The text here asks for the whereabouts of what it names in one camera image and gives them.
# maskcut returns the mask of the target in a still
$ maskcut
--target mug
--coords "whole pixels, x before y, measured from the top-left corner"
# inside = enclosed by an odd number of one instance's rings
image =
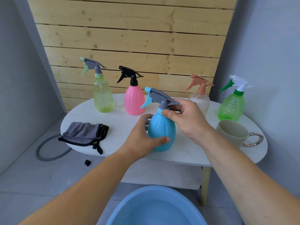
[[[264,140],[264,136],[262,134],[257,132],[249,132],[244,126],[232,120],[220,121],[216,131],[237,148],[240,148],[242,145],[244,147],[253,147],[259,145]],[[250,136],[258,136],[259,139],[257,142],[252,144],[245,144],[245,141]]]

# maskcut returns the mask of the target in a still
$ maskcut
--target microfiber towel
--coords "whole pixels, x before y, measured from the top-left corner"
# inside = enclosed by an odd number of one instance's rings
[[[99,154],[102,155],[103,150],[99,142],[106,137],[108,128],[103,124],[93,125],[91,123],[72,122],[58,140],[77,146],[93,145],[93,149],[97,149]]]

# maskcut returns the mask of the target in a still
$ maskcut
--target pink spray bottle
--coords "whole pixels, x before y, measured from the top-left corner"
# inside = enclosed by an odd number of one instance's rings
[[[119,66],[119,69],[122,70],[122,75],[117,83],[126,77],[131,78],[130,86],[126,90],[124,98],[126,112],[130,115],[140,115],[144,112],[144,108],[141,109],[141,106],[145,103],[145,96],[141,88],[138,86],[137,78],[143,76],[141,76],[138,72],[124,66]]]

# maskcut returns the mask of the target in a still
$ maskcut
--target blue nozzle tip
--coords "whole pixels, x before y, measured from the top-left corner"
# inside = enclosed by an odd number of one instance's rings
[[[151,87],[145,87],[145,92],[150,93]]]

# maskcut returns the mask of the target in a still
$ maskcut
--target silver mug handle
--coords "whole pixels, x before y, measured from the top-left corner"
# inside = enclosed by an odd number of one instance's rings
[[[253,147],[253,146],[257,146],[257,145],[259,145],[259,144],[264,140],[264,136],[261,135],[260,133],[257,133],[257,132],[251,132],[251,133],[249,133],[249,136],[258,136],[259,139],[258,139],[257,142],[254,142],[254,143],[252,143],[252,144],[245,144],[245,143],[244,143],[244,144],[243,144],[244,147]]]

